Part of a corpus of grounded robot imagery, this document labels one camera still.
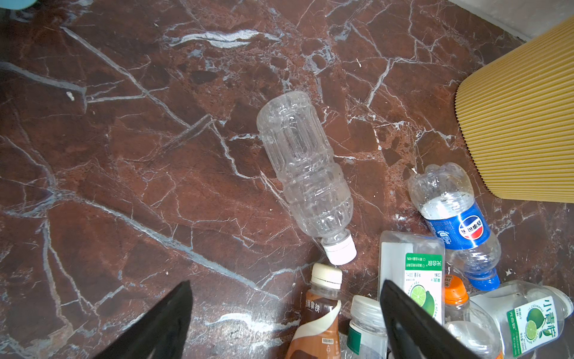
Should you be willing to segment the brown tea bottle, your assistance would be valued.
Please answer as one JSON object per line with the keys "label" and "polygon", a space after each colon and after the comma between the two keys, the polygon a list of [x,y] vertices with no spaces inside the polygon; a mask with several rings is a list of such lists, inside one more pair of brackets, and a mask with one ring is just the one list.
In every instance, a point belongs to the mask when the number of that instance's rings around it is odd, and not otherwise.
{"label": "brown tea bottle", "polygon": [[302,318],[289,345],[286,358],[340,358],[339,292],[342,271],[316,263],[311,287],[306,292]]}

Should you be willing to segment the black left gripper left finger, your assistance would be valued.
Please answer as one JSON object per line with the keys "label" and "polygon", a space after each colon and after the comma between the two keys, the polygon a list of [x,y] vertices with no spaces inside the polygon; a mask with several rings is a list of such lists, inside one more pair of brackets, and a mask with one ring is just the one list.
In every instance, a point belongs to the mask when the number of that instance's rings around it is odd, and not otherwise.
{"label": "black left gripper left finger", "polygon": [[189,281],[179,283],[97,358],[181,358],[193,308]]}

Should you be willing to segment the square lime label bottle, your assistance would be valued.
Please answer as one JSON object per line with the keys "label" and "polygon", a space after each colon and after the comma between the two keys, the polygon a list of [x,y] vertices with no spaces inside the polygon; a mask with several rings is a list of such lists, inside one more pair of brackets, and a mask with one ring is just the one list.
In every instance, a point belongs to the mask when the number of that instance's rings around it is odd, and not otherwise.
{"label": "square lime label bottle", "polygon": [[392,281],[439,324],[444,315],[445,247],[441,240],[384,231],[379,244],[378,289]]}

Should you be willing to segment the green label slim bottle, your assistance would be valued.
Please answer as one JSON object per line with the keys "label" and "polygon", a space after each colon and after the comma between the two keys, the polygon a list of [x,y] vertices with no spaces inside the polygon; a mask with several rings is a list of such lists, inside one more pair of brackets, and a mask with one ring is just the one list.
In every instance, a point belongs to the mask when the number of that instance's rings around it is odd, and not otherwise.
{"label": "green label slim bottle", "polygon": [[342,358],[387,358],[388,336],[380,303],[366,296],[354,296]]}

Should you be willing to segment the orange label bottle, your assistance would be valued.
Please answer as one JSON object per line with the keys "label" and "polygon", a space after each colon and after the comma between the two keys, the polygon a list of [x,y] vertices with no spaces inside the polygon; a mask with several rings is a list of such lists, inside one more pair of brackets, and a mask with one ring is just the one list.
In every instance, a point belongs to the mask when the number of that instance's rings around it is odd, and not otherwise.
{"label": "orange label bottle", "polygon": [[480,358],[503,358],[503,345],[494,320],[469,299],[463,281],[445,277],[445,329]]}

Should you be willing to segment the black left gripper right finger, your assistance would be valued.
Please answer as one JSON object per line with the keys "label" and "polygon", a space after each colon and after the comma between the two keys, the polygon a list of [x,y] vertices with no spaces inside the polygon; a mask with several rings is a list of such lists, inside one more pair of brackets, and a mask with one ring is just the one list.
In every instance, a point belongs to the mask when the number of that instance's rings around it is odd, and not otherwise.
{"label": "black left gripper right finger", "polygon": [[384,281],[380,305],[393,357],[477,357],[390,280]]}

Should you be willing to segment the blue pepsi bottle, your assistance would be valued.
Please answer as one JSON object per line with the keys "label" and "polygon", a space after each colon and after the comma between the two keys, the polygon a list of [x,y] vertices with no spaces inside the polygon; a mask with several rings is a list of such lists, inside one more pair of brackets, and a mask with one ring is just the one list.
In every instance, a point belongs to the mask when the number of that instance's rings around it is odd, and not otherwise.
{"label": "blue pepsi bottle", "polygon": [[469,175],[458,164],[429,165],[407,181],[410,199],[430,231],[442,240],[447,262],[480,291],[493,291],[501,281],[496,266],[500,242],[487,224]]}

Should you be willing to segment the clear unlabelled plastic bottle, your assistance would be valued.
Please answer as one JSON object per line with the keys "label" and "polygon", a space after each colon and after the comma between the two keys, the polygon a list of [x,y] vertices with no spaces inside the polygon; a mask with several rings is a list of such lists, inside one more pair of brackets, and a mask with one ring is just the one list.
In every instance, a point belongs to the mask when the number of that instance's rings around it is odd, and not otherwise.
{"label": "clear unlabelled plastic bottle", "polygon": [[257,129],[297,225],[334,266],[353,261],[351,190],[310,97],[291,91],[274,98],[258,113]]}

